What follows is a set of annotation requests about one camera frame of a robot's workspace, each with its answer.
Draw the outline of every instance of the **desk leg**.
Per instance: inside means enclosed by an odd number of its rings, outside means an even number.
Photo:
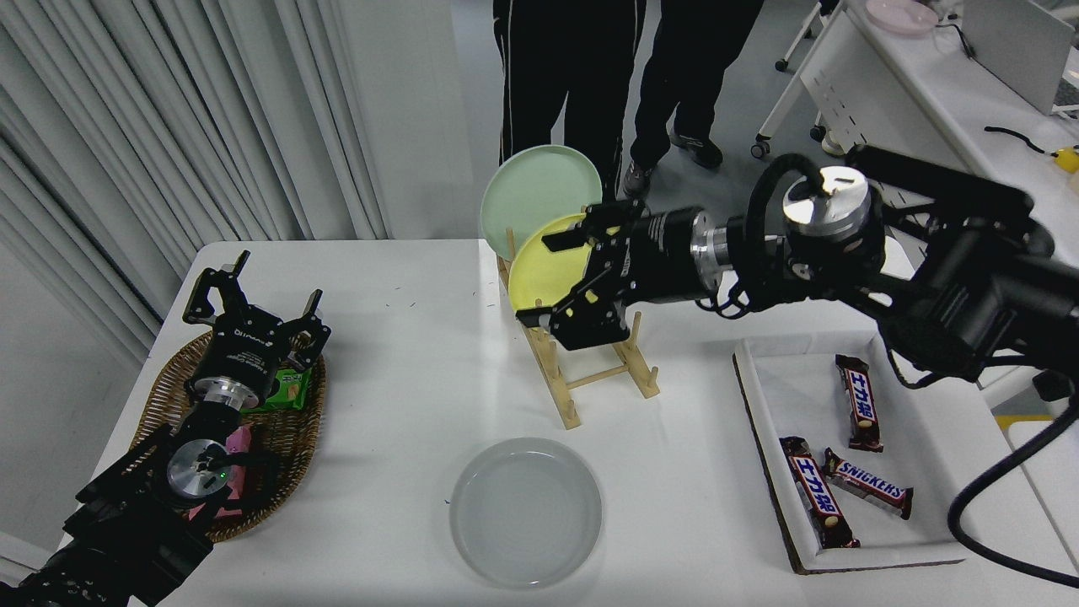
[[[779,100],[776,101],[775,107],[771,108],[771,112],[768,113],[768,118],[764,119],[764,124],[761,125],[761,129],[756,135],[759,144],[761,142],[766,142],[776,134],[776,130],[779,129],[779,125],[783,123],[783,120],[787,119],[787,114],[789,114],[791,112],[791,108],[794,107],[794,102],[798,100],[798,97],[802,96],[802,93],[806,89],[805,84],[802,83],[802,73],[812,59],[814,52],[817,50],[817,46],[820,45],[820,41],[824,40],[828,36],[829,30],[832,29],[832,25],[839,20],[834,18],[834,16],[845,8],[843,4],[844,2],[839,2],[839,4],[836,5],[832,15],[829,17],[828,23],[821,29],[820,36],[818,36],[817,40],[814,41],[812,47],[810,47],[809,52],[806,53],[806,58],[802,60],[801,65],[798,65],[798,69],[794,72],[794,77],[791,78],[791,82],[787,85],[787,88],[783,89],[783,94],[779,96]],[[755,150],[753,155],[755,157],[763,157],[762,155],[757,155]]]

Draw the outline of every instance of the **white desk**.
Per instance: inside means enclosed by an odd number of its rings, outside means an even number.
[[[659,367],[661,394],[642,400],[625,376],[581,388],[574,397],[584,426],[566,432],[500,292],[493,254],[477,240],[204,248],[99,471],[127,449],[161,368],[203,332],[180,320],[194,277],[232,262],[244,247],[251,257],[241,284],[265,309],[289,317],[311,289],[325,290],[320,307],[333,334],[325,350],[323,433],[289,501],[258,528],[217,546],[165,605],[1010,607],[1075,599],[1068,589],[973,555],[938,567],[791,572],[732,368],[733,341],[872,327],[868,319],[832,302],[737,322],[689,302],[642,306],[641,349]],[[901,253],[889,250],[894,265]],[[909,270],[905,260],[899,265]],[[1009,451],[976,391],[969,394],[933,420],[950,439],[942,465],[961,482]],[[518,592],[490,587],[465,565],[445,500],[475,455],[523,436],[554,439],[582,455],[599,483],[604,521],[574,575]],[[1069,566],[1022,477],[975,506],[972,516],[994,546]]]
[[[1008,427],[1012,449],[1026,444],[1044,430],[1048,422],[1017,422]],[[1030,485],[1046,509],[1061,541],[1079,566],[1079,426],[1073,426],[1023,465]]]
[[[835,17],[798,70],[833,137],[845,149],[868,141],[1025,190],[1056,257],[1079,264],[1079,195],[1068,174],[1019,139],[983,130],[1006,126],[1051,151],[1079,142],[1079,121],[1035,110],[962,54],[954,28],[900,37],[869,22],[864,0]]]

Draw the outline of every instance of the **shoe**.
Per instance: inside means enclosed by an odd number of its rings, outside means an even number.
[[[671,142],[689,152],[689,156],[705,168],[719,168],[723,164],[723,152],[707,137],[687,137],[671,130]]]
[[[648,185],[652,184],[652,171],[656,167],[644,169],[638,166],[632,160],[629,161],[629,168],[626,169],[626,178],[622,181],[622,191],[629,197],[644,197],[648,193]]]

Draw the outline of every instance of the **caster wheel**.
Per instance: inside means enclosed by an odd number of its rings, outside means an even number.
[[[764,156],[768,155],[768,152],[770,151],[771,151],[771,146],[768,144],[768,141],[757,141],[753,143],[753,147],[749,149],[749,153],[753,154],[753,157],[757,160],[761,160]]]

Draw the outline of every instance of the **chocolate bar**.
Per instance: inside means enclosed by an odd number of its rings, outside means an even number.
[[[835,455],[831,449],[824,450],[824,474],[833,485],[898,514],[903,521],[911,518],[914,487],[901,489]]]
[[[779,440],[787,456],[794,482],[801,487],[802,502],[820,539],[821,548],[858,548],[861,546],[847,524],[839,503],[824,482],[824,475],[817,460],[809,453],[809,445],[802,437],[786,437]]]
[[[843,389],[850,399],[850,441],[847,446],[863,452],[883,452],[876,402],[870,386],[870,367],[861,359],[843,355],[835,356],[835,367],[839,368]]]

